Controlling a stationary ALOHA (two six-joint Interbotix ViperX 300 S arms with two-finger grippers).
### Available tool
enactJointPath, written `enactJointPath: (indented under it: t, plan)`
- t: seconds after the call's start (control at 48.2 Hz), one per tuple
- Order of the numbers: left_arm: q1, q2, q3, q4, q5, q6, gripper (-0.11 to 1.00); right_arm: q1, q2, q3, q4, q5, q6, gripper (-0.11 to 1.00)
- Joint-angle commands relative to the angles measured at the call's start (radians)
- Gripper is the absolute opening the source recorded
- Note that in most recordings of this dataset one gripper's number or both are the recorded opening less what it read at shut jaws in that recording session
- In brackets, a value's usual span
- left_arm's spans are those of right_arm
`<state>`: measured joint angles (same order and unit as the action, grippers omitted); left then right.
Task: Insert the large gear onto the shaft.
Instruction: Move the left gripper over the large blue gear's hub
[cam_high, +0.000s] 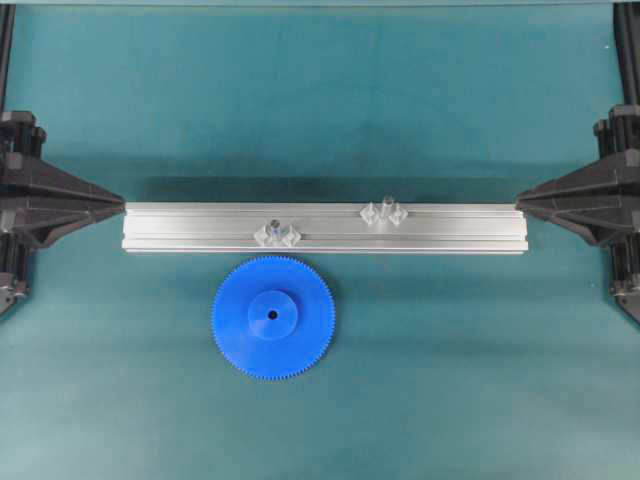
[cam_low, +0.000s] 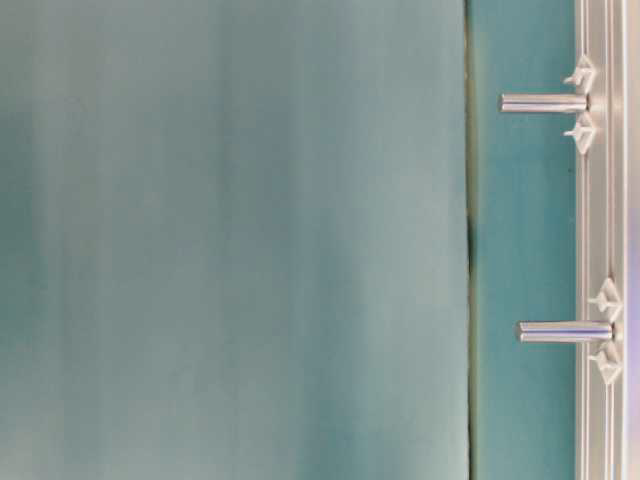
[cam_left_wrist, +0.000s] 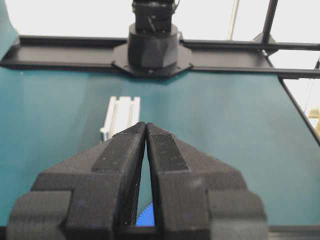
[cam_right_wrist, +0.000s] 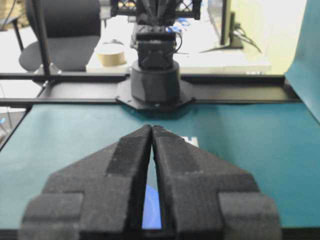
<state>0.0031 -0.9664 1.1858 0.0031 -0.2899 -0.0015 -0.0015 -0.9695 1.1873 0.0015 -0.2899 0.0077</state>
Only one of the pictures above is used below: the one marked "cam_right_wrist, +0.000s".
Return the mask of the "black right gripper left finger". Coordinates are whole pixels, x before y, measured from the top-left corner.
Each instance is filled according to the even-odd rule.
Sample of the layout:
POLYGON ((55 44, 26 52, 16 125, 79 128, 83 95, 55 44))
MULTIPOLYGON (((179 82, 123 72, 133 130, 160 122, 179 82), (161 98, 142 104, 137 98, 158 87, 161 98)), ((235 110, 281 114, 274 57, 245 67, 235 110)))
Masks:
POLYGON ((52 173, 27 205, 21 240, 122 239, 142 228, 149 125, 52 173))

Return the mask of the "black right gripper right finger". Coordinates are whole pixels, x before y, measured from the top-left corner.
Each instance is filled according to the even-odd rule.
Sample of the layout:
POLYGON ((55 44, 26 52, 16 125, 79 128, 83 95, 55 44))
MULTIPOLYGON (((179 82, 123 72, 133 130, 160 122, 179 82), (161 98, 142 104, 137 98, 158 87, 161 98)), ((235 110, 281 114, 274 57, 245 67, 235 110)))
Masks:
POLYGON ((279 240, 277 206, 253 175, 153 126, 162 225, 178 240, 279 240))

